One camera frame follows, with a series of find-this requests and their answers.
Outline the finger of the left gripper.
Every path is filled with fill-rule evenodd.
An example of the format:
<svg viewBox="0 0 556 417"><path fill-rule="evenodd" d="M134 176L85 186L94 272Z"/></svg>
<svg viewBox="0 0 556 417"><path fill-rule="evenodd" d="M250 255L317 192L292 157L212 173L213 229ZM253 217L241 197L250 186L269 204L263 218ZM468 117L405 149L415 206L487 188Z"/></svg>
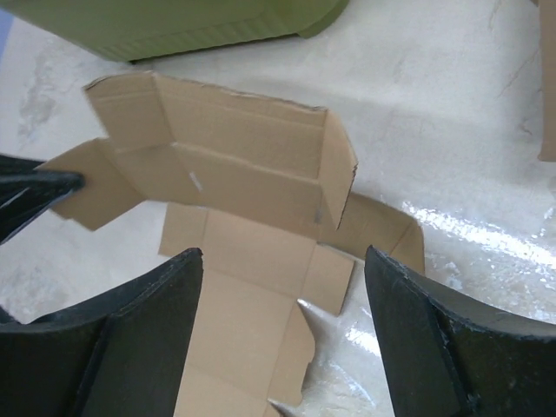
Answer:
<svg viewBox="0 0 556 417"><path fill-rule="evenodd" d="M43 161L1 154L1 243L83 188L77 172L42 170Z"/></svg>

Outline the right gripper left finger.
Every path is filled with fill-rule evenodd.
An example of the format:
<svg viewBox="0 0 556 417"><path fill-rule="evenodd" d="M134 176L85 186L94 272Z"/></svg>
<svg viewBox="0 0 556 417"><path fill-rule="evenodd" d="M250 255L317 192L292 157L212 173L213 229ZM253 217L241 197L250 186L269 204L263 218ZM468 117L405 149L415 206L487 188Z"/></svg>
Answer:
<svg viewBox="0 0 556 417"><path fill-rule="evenodd" d="M2 415L172 415L202 277L202 251L189 248L30 323L2 312Z"/></svg>

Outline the brown cardboard box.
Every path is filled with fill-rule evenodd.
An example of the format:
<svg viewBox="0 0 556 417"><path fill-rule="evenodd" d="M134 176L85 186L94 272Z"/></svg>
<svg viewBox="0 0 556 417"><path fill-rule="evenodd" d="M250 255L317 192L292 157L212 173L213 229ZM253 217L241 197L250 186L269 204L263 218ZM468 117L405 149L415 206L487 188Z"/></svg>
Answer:
<svg viewBox="0 0 556 417"><path fill-rule="evenodd" d="M203 253L177 415L300 404L315 351L301 302L338 315L369 247L424 271L417 221L352 190L358 162L332 110L152 72L85 92L108 135L48 162L86 180L56 212L96 230L164 202L160 253Z"/></svg>

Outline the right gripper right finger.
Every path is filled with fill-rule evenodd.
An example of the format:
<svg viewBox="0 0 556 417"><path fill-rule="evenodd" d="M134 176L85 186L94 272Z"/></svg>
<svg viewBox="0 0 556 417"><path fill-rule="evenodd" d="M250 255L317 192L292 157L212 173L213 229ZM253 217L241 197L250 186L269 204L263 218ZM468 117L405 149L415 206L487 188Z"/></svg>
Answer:
<svg viewBox="0 0 556 417"><path fill-rule="evenodd" d="M397 416L553 416L555 326L369 247L365 283Z"/></svg>

